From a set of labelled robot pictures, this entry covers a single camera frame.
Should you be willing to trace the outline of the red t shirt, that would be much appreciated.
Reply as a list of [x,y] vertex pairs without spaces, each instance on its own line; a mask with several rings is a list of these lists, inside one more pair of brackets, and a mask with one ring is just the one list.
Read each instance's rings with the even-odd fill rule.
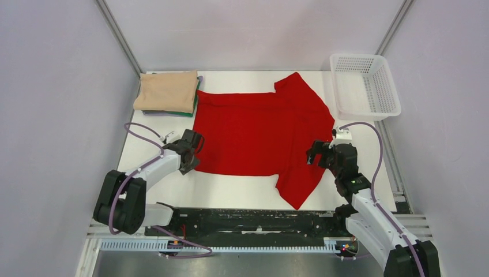
[[193,129],[204,144],[197,170],[204,173],[278,177],[279,195],[299,209],[325,170],[308,164],[313,142],[330,141],[335,120],[299,73],[275,82],[266,93],[198,91]]

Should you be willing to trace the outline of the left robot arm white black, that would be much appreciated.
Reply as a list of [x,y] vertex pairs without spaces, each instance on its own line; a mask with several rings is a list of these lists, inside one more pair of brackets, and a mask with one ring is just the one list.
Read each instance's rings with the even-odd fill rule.
[[165,137],[157,152],[139,166],[126,171],[109,171],[99,193],[93,219],[108,226],[112,234],[134,234],[141,227],[159,226],[167,235],[176,234],[181,219],[175,208],[163,203],[148,204],[148,190],[169,174],[182,175],[200,163],[196,155],[202,150],[203,135],[190,129],[174,141]]

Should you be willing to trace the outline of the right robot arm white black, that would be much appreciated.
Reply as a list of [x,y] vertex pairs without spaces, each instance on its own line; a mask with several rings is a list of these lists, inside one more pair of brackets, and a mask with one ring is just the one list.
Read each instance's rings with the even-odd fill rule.
[[441,275],[435,245],[421,241],[381,205],[373,183],[359,172],[353,145],[316,140],[307,151],[307,162],[329,170],[338,193],[348,202],[335,210],[335,232],[358,238],[384,276]]

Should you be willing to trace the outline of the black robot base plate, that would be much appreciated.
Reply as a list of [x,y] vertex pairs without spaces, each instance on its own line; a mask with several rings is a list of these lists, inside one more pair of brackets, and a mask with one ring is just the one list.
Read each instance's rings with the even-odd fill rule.
[[332,211],[178,208],[165,229],[208,247],[321,246],[324,238],[353,238]]

